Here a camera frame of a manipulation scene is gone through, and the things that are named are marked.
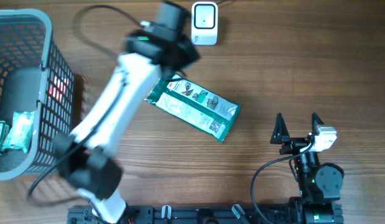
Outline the small green box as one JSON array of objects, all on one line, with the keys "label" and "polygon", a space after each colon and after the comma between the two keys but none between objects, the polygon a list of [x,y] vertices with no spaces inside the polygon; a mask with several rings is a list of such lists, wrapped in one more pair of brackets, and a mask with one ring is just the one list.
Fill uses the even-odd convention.
[{"label": "small green box", "polygon": [[5,121],[0,121],[0,156],[4,155],[3,144],[9,133],[9,125]]}]

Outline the large green 3M package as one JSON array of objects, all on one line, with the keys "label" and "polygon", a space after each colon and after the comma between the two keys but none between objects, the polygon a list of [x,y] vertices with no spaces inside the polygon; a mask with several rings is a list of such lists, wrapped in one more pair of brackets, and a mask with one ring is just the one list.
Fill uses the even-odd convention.
[{"label": "large green 3M package", "polygon": [[187,80],[179,74],[157,82],[146,101],[189,125],[225,140],[241,106]]}]

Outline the light green wipes pack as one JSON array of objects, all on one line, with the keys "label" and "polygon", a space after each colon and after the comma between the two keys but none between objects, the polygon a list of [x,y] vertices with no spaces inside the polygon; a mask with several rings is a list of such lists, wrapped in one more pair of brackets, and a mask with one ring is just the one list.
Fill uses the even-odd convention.
[{"label": "light green wipes pack", "polygon": [[29,152],[34,126],[34,112],[14,112],[12,127],[6,136],[2,148],[4,150],[22,150]]}]

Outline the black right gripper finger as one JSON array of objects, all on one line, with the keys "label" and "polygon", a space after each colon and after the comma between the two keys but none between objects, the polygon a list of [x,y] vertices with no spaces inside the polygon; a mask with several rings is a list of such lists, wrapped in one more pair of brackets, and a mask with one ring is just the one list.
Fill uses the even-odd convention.
[{"label": "black right gripper finger", "polygon": [[276,116],[276,124],[273,134],[271,135],[271,144],[285,144],[290,142],[290,135],[285,125],[282,113],[278,113]]},{"label": "black right gripper finger", "polygon": [[319,115],[316,113],[312,113],[312,133],[317,134],[317,126],[324,125],[324,122],[320,119]]}]

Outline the red tissue pack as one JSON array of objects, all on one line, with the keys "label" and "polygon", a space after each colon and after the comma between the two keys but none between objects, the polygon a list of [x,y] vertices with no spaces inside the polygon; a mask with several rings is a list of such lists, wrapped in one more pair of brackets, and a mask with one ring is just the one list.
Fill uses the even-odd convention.
[{"label": "red tissue pack", "polygon": [[62,101],[62,98],[66,96],[68,84],[68,78],[64,78],[62,80],[61,78],[53,76],[53,84],[51,84],[49,87],[49,95],[58,101]]}]

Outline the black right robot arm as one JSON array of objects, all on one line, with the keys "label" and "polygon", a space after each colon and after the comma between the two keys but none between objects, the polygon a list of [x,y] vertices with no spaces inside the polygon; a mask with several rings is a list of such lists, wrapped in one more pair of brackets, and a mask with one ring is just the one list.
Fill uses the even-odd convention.
[{"label": "black right robot arm", "polygon": [[287,223],[343,223],[343,211],[337,204],[345,173],[333,163],[320,163],[318,154],[336,141],[336,129],[312,114],[312,131],[303,138],[289,135],[283,116],[276,117],[271,144],[280,144],[281,155],[292,155],[289,165],[299,185],[300,196],[291,197],[286,206]]}]

